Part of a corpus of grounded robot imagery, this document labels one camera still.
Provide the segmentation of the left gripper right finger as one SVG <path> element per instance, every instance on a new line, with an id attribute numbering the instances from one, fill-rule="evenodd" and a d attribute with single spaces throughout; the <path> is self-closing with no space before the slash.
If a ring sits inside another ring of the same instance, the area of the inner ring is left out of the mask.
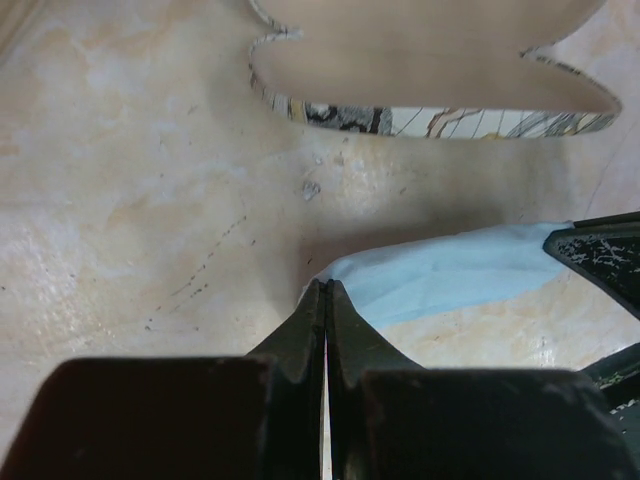
<path id="1" fill-rule="evenodd" d="M 337 479 L 634 479 L 606 397 L 580 371 L 425 368 L 326 287 Z"/>

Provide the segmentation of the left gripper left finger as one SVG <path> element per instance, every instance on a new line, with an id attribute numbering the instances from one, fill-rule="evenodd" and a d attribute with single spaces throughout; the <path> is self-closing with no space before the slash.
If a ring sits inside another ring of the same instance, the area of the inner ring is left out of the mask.
<path id="1" fill-rule="evenodd" d="M 80 358 L 42 383 L 5 479 L 318 479 L 325 293 L 238 357 Z"/>

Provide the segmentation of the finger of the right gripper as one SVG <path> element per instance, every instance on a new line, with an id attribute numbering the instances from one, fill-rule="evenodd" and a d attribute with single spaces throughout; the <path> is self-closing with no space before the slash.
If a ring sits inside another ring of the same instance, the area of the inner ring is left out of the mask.
<path id="1" fill-rule="evenodd" d="M 553 231 L 543 250 L 639 316 L 639 214 L 577 221 Z"/>

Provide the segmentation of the grey patterned glasses case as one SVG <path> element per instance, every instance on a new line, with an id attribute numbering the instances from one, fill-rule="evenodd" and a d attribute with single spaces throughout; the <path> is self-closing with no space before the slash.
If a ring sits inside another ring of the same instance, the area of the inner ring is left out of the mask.
<path id="1" fill-rule="evenodd" d="M 620 101 L 544 54 L 598 1 L 256 1 L 251 86 L 288 119 L 351 133 L 532 139 L 607 128 Z"/>

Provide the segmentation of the narrow blue cleaning cloth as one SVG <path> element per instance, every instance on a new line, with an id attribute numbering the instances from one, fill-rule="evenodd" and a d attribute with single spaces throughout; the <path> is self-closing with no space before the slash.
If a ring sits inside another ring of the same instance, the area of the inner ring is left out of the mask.
<path id="1" fill-rule="evenodd" d="M 511 299 L 553 280 L 563 265 L 543 245 L 572 222 L 499 225 L 339 258 L 316 274 L 343 284 L 376 329 Z"/>

